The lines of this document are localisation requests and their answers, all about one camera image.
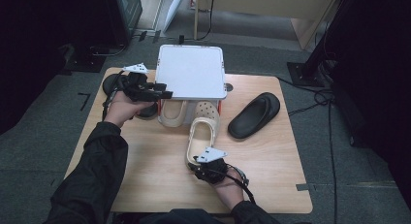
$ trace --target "black tape mark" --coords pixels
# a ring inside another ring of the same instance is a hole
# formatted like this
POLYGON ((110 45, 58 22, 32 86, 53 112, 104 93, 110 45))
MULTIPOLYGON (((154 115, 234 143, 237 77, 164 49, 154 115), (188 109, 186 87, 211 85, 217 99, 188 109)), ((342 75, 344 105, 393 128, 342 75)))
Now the black tape mark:
POLYGON ((179 35, 179 37, 178 37, 178 44, 179 44, 179 45, 184 44, 184 35, 179 35))
POLYGON ((160 33, 161 33, 161 30, 158 30, 155 32, 153 44, 158 42, 158 39, 160 38, 160 33))
POLYGON ((90 99, 91 94, 90 94, 90 93, 81 93, 81 92, 79 92, 78 95, 85 95, 85 96, 87 96, 87 97, 85 98, 85 101, 82 103, 81 109, 79 109, 80 111, 83 111, 85 105, 86 105, 87 102, 88 102, 88 99, 90 99))
POLYGON ((309 190, 308 184, 296 184, 297 191, 309 190))
POLYGON ((140 35, 139 42, 144 41, 146 35, 147 35, 147 31, 143 31, 142 34, 140 35))

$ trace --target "table top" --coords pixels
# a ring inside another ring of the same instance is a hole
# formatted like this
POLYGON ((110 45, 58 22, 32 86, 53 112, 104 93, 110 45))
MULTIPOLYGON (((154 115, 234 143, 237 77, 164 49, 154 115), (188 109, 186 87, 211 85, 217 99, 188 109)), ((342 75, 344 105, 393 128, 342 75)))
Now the table top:
MULTIPOLYGON (((109 68, 105 77, 119 72, 109 68)), ((147 75, 155 80, 155 71, 147 75)), ((245 172, 257 205, 268 213, 310 213, 311 199, 293 130, 279 81, 275 77, 226 75, 234 89, 222 101, 220 131, 215 148, 224 150, 226 163, 245 172), (245 140, 232 138, 227 131, 231 120, 255 97, 271 92, 280 101, 278 115, 263 129, 245 140)), ((106 95, 102 88, 86 120, 66 175, 79 162, 83 145, 101 121, 106 95)), ((189 125, 166 127, 157 118, 134 118, 122 127, 121 136, 129 144, 125 176, 112 206, 119 212, 162 212, 173 208, 203 208, 209 213, 229 213, 210 185, 198 180, 184 164, 189 125)))

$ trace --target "black sleeve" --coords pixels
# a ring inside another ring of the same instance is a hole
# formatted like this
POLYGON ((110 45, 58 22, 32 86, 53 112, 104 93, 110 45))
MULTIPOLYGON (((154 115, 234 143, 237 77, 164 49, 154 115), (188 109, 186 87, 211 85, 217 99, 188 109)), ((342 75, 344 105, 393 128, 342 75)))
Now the black sleeve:
POLYGON ((231 215, 234 217, 236 224, 245 223, 274 223, 280 224, 271 215, 262 208, 248 201, 238 203, 232 210, 231 215))
POLYGON ((106 223, 127 163, 128 145, 120 132, 112 123, 97 124, 78 165, 51 197, 45 223, 106 223))

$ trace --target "black jacket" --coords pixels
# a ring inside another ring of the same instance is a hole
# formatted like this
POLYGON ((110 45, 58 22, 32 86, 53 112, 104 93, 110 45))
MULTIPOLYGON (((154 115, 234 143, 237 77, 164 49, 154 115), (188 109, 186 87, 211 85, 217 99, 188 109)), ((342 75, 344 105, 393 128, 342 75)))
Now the black jacket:
MULTIPOLYGON (((84 144, 76 168, 51 197, 45 223, 104 224, 124 178, 128 145, 116 125, 100 122, 84 144)), ((231 215, 236 223, 278 223, 250 202, 236 205, 231 215)), ((202 209, 173 209, 156 213, 140 223, 219 223, 202 209)))

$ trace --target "wrist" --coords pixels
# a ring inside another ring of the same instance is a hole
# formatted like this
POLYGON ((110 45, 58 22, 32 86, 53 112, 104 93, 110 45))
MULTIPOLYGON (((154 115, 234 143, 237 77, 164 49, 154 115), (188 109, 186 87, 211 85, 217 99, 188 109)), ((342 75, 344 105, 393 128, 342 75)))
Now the wrist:
POLYGON ((233 210, 233 208, 240 204, 241 202, 243 202, 244 200, 242 198, 233 198, 230 201, 227 202, 226 206, 227 208, 229 208, 230 210, 233 210))
POLYGON ((112 123, 112 124, 118 126, 118 128, 121 128, 121 127, 123 126, 123 124, 124 124, 123 121, 120 121, 120 120, 118 120, 117 118, 114 118, 114 117, 111 116, 110 114, 108 114, 108 115, 106 116, 106 118, 104 119, 104 122, 112 123))

